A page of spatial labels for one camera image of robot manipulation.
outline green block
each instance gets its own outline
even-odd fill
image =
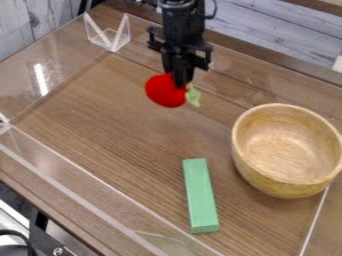
[[[206,159],[183,160],[183,172],[191,232],[218,231],[219,219]]]

